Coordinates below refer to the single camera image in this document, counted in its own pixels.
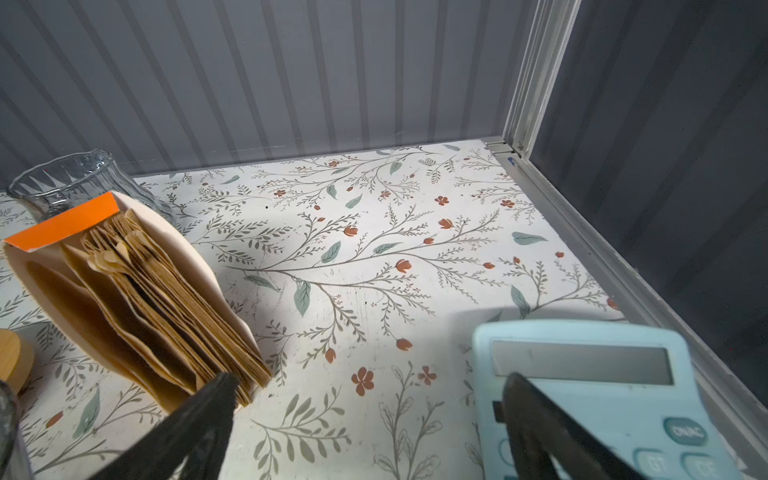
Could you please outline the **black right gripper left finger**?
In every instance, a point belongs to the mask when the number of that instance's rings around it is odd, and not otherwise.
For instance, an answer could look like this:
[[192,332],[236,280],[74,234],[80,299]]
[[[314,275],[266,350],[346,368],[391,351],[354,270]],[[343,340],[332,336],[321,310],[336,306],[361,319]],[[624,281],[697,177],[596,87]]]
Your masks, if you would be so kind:
[[220,373],[94,479],[217,479],[233,427],[237,378]]

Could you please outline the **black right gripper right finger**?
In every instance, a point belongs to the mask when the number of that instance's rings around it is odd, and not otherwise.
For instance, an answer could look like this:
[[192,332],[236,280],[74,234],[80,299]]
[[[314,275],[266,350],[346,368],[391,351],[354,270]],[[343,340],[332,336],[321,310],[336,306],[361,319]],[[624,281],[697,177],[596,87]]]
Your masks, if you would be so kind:
[[642,477],[519,373],[506,379],[502,412],[521,479],[558,479],[554,461],[571,479]]

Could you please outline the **grey glass dripper cone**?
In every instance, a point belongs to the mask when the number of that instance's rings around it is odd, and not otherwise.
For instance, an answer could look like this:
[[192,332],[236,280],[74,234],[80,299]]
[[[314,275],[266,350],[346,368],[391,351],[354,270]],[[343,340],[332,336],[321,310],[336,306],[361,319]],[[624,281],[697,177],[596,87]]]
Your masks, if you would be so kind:
[[1,480],[34,478],[20,430],[20,409],[15,393],[1,382],[0,473]]

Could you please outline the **wooden dripper ring base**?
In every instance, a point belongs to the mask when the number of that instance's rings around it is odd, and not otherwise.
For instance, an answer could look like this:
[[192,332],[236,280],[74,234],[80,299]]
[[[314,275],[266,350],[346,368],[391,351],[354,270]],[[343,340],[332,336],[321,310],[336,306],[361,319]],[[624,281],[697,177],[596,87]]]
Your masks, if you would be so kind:
[[1,380],[18,395],[27,383],[35,358],[34,347],[17,333],[0,331]]

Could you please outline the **clear grey glass carafe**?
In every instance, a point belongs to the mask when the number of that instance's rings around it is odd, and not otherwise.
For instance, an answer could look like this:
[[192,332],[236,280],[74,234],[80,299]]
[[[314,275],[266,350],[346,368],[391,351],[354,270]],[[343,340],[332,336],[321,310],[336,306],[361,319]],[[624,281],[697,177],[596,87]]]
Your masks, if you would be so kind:
[[110,191],[141,202],[171,224],[176,222],[166,202],[140,186],[123,172],[111,153],[100,149],[65,155],[32,167],[6,188],[7,194],[38,223]]

